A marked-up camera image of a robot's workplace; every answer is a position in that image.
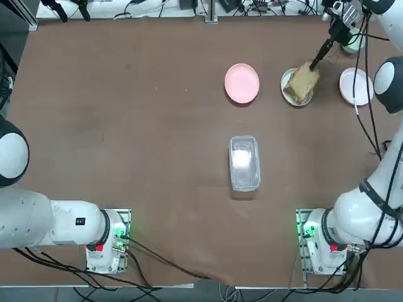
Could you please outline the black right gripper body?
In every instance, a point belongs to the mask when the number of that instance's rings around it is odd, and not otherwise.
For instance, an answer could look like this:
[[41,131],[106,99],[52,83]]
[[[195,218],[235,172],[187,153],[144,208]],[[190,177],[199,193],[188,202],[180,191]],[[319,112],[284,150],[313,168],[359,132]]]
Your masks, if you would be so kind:
[[348,44],[352,38],[350,28],[346,26],[339,18],[332,18],[329,27],[329,44],[338,42],[340,44]]

